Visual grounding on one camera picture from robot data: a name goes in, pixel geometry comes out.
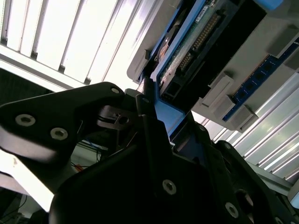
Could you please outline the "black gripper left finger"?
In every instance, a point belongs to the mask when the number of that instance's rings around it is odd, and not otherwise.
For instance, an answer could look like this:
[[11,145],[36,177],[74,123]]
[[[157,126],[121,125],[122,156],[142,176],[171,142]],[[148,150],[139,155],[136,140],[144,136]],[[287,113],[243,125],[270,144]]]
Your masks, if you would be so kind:
[[35,199],[52,199],[44,177],[61,174],[77,143],[108,131],[111,148],[118,132],[121,151],[68,179],[65,198],[179,198],[171,172],[172,153],[155,111],[152,84],[122,91],[103,82],[7,103],[0,108],[0,170]]

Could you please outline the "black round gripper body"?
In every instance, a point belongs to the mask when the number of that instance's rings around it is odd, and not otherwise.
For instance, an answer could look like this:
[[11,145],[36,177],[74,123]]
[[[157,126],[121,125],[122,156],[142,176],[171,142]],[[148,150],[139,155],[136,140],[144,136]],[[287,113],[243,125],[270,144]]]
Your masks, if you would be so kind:
[[207,171],[172,154],[153,183],[144,149],[132,146],[67,180],[50,209],[51,224],[217,224],[225,209]]

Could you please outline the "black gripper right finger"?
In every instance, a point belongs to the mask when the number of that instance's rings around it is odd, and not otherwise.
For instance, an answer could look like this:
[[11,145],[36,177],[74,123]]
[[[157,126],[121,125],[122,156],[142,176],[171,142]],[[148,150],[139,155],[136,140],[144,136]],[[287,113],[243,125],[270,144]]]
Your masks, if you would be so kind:
[[192,160],[196,218],[206,224],[295,224],[296,217],[226,141],[214,143],[191,114],[172,135],[175,152]]

